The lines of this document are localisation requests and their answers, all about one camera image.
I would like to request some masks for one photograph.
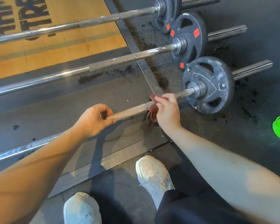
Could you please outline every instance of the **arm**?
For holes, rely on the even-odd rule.
[[[280,224],[280,177],[182,128],[174,94],[164,96],[155,98],[159,125],[209,185],[250,221]]]
[[[4,171],[0,172],[0,224],[29,223],[47,199],[64,167],[88,138],[116,119],[103,120],[106,105],[87,109],[73,127]]]

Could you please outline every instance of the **wooden platform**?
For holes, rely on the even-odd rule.
[[[0,0],[0,35],[103,15],[104,0]],[[116,23],[30,40],[0,44],[0,79],[126,46]]]

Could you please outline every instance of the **white sneaker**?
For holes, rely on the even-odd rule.
[[[136,162],[136,172],[140,185],[147,189],[158,209],[164,193],[175,189],[169,172],[159,160],[147,155]]]
[[[63,207],[65,224],[101,224],[98,203],[87,193],[78,192]]]

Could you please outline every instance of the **orange price sticker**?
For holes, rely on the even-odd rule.
[[[194,36],[195,37],[198,37],[200,35],[200,31],[199,29],[197,28],[195,31],[194,31]]]

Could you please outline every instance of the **weight plate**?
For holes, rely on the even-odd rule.
[[[174,38],[187,41],[187,48],[184,52],[171,52],[174,64],[184,70],[188,63],[205,53],[208,35],[203,19],[193,12],[180,15],[172,25],[171,43]]]
[[[218,58],[201,57],[187,65],[183,74],[183,89],[190,82],[205,83],[207,92],[202,97],[188,96],[188,103],[198,112],[213,114],[228,106],[234,94],[234,78],[230,68]]]
[[[170,32],[171,26],[180,16],[182,0],[156,0],[156,5],[161,7],[160,14],[155,18],[154,23],[158,30],[166,34]]]

